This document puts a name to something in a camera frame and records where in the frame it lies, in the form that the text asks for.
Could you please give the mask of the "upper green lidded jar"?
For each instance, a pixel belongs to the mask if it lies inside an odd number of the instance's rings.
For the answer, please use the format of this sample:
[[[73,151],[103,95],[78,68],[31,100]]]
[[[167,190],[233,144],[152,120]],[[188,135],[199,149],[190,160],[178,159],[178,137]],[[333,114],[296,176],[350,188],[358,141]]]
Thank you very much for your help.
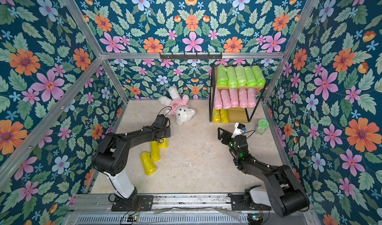
[[[255,129],[255,133],[257,133],[258,135],[263,135],[268,128],[269,128],[269,122],[265,119],[260,119]]]

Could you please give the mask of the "green trash bag roll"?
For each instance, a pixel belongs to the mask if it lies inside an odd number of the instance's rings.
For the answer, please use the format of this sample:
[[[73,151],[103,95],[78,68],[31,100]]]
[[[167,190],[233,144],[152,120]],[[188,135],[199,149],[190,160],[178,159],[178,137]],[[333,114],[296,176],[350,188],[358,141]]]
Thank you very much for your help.
[[[227,69],[223,65],[217,67],[217,84],[219,86],[226,86],[228,84]]]
[[[250,66],[246,66],[244,68],[244,72],[246,75],[246,80],[247,80],[247,86],[248,87],[256,87],[257,86],[257,80],[256,77],[252,71],[252,68]]]
[[[228,87],[236,88],[238,86],[238,81],[236,77],[236,72],[234,67],[228,67],[226,70],[227,78],[228,78]]]
[[[258,87],[263,87],[266,83],[266,80],[265,80],[265,77],[262,73],[262,70],[259,66],[253,66],[252,67],[252,72],[255,76],[255,79],[256,79],[256,82],[257,82],[257,86]]]
[[[245,74],[245,69],[243,66],[236,66],[235,73],[237,78],[238,86],[245,86],[247,84],[247,77]]]

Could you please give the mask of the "green circuit board left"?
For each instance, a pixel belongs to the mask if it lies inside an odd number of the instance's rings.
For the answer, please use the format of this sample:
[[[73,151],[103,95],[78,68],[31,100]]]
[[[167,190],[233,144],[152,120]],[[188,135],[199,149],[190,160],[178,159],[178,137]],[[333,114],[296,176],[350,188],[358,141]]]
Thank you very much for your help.
[[[135,223],[138,221],[138,218],[139,216],[138,215],[128,215],[128,217],[126,218],[126,222],[127,223]]]

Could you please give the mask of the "wooden shelf black metal frame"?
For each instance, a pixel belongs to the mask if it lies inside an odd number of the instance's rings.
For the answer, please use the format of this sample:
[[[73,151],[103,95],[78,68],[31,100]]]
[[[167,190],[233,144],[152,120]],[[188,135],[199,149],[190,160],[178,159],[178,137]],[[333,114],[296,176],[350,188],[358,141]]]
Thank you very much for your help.
[[[238,91],[238,94],[239,94],[239,90],[241,88],[244,88],[244,89],[249,89],[249,88],[254,88],[257,90],[257,94],[256,94],[256,101],[257,101],[257,104],[255,106],[255,108],[241,108],[240,106],[238,107],[231,107],[228,110],[228,115],[229,115],[229,123],[235,123],[235,122],[239,122],[239,123],[248,123],[252,120],[253,118],[253,115],[257,109],[257,106],[258,106],[258,103],[260,102],[261,100],[261,97],[263,96],[263,93],[266,89],[266,84],[263,86],[263,87],[248,87],[247,85],[245,86],[237,86],[235,89],[237,89]],[[228,84],[226,86],[219,86],[217,84],[217,67],[214,67],[213,70],[212,70],[212,73],[211,73],[211,91],[210,91],[210,99],[209,99],[209,110],[210,110],[210,121],[212,121],[212,111],[213,111],[213,108],[214,108],[214,91],[215,89],[218,89],[220,92],[223,90],[223,89],[226,89],[229,90],[231,88],[228,87]]]

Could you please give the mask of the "yellow trash bag roll large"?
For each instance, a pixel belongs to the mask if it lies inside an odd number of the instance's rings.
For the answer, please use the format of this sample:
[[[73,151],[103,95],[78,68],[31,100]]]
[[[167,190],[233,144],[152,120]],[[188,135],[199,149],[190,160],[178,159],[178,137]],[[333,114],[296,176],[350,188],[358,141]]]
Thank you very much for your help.
[[[147,176],[152,175],[156,172],[156,166],[154,164],[154,161],[152,160],[150,154],[145,151],[140,155],[142,166],[144,168],[145,174]]]

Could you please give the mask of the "black hook rail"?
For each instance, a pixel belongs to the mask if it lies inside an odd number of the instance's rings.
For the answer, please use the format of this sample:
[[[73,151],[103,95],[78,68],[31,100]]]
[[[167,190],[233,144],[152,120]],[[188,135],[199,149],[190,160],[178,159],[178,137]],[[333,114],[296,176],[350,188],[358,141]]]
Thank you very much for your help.
[[[220,60],[222,53],[160,53],[161,60]]]

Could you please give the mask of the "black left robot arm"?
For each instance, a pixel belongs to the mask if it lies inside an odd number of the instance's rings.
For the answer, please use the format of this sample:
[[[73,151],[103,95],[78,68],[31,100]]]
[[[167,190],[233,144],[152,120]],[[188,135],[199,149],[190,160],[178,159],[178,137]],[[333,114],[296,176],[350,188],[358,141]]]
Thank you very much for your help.
[[[143,143],[158,141],[171,136],[170,119],[157,115],[151,126],[129,133],[108,133],[92,156],[98,172],[107,176],[115,189],[116,202],[133,207],[138,203],[137,189],[131,184],[125,167],[130,149]]]

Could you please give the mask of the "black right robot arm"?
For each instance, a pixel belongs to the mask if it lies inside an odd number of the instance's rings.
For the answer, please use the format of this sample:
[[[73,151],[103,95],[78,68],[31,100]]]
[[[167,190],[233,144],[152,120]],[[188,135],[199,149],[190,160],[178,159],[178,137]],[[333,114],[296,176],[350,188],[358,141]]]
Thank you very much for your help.
[[[235,134],[218,128],[217,138],[228,146],[239,171],[263,181],[264,189],[249,189],[251,202],[272,207],[281,218],[310,208],[309,198],[289,166],[269,165],[256,159],[248,150],[248,137],[243,132]]]

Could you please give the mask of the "green circuit board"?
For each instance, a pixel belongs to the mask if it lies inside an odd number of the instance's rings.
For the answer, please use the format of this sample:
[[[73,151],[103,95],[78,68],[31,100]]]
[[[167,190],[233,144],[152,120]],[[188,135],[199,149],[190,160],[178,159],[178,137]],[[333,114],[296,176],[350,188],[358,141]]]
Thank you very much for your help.
[[[128,217],[126,218],[126,222],[127,223],[135,223],[138,221],[138,218],[139,216],[138,215],[128,215]]]
[[[256,214],[248,214],[247,215],[248,225],[262,225],[264,221],[264,217]]]

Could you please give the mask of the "white plush bunny pink shirt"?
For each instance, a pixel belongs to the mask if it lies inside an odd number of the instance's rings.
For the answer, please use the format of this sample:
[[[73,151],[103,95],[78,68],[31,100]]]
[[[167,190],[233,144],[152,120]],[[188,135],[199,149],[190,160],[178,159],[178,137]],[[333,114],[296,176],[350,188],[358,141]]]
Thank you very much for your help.
[[[161,96],[158,99],[159,103],[167,107],[168,113],[174,116],[177,125],[190,121],[196,115],[196,111],[188,106],[189,96],[181,96],[175,86],[169,87],[168,93],[170,98]]]

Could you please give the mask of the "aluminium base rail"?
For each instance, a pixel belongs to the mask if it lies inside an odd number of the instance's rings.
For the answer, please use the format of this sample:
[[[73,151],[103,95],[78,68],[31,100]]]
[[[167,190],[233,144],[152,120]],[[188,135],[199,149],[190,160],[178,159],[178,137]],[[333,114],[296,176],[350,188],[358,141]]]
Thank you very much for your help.
[[[247,208],[241,194],[186,193],[140,194],[136,209],[117,207],[113,195],[85,194],[75,198],[65,225],[248,225],[247,215],[264,217],[263,225],[319,225],[315,211],[296,212],[280,218],[265,205]],[[128,215],[138,221],[127,223]]]

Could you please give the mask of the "green circuit board right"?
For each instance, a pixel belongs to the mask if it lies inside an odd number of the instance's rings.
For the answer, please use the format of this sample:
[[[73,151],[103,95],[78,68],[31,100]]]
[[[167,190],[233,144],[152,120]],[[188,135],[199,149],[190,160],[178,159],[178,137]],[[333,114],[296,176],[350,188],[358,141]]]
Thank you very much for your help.
[[[262,225],[264,221],[264,217],[256,214],[248,214],[247,215],[248,225]]]

